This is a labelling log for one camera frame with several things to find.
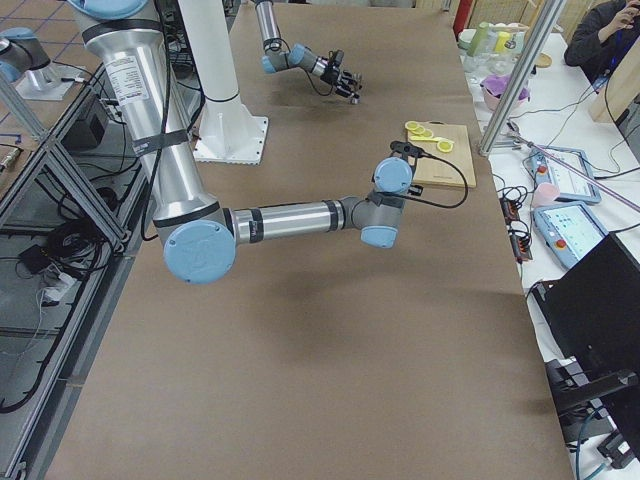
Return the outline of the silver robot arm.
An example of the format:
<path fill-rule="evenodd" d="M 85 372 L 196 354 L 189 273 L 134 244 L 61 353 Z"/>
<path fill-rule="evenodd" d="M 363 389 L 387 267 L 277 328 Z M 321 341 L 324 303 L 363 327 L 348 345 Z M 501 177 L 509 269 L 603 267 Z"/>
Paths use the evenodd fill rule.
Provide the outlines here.
<path fill-rule="evenodd" d="M 162 15 L 151 1 L 76 1 L 86 48 L 98 56 L 116 95 L 156 202 L 153 223 L 171 273 L 204 284 L 232 267 L 240 244 L 355 228 L 364 243 L 391 247 L 413 180 L 409 145 L 396 142 L 375 168 L 364 198 L 346 197 L 232 210 L 206 191 L 198 160 L 256 164 L 268 121 L 241 101 L 221 4 L 183 1 L 182 14 L 200 80 L 199 138 L 174 90 Z"/>
<path fill-rule="evenodd" d="M 319 96 L 335 94 L 351 104 L 359 103 L 362 75 L 342 68 L 343 50 L 321 56 L 300 43 L 290 47 L 278 27 L 273 1 L 255 1 L 254 4 L 264 50 L 261 63 L 267 74 L 300 69 Z"/>

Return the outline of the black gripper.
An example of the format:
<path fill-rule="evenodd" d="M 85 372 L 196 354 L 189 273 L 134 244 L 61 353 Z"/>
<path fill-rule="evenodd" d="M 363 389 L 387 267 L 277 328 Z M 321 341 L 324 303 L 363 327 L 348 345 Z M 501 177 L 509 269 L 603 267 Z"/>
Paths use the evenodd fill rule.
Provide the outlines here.
<path fill-rule="evenodd" d="M 329 84 L 333 91 L 347 99 L 360 99 L 357 91 L 351 91 L 351 85 L 360 85 L 362 75 L 359 73 L 343 73 L 338 64 L 329 62 L 321 75 L 321 80 Z"/>

